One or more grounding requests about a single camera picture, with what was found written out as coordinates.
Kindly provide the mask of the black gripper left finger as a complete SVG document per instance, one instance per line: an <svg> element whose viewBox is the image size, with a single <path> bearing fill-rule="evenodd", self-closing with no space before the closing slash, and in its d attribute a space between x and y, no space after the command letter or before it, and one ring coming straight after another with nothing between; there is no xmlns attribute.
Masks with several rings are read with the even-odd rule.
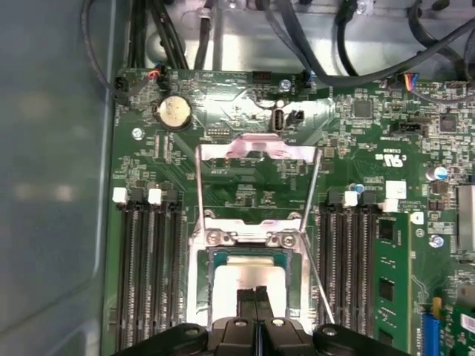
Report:
<svg viewBox="0 0 475 356"><path fill-rule="evenodd" d="M256 323L255 291L237 291L237 315L216 320L211 330L182 323L160 332L117 355L253 355Z"/></svg>

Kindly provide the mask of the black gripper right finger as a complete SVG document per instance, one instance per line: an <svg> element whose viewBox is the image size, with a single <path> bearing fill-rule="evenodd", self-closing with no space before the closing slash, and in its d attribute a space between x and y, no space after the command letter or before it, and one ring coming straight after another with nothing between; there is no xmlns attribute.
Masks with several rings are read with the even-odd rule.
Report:
<svg viewBox="0 0 475 356"><path fill-rule="evenodd" d="M275 317L265 286L256 288L256 315L262 322L268 355L404 355L371 337L331 323L312 334L292 319Z"/></svg>

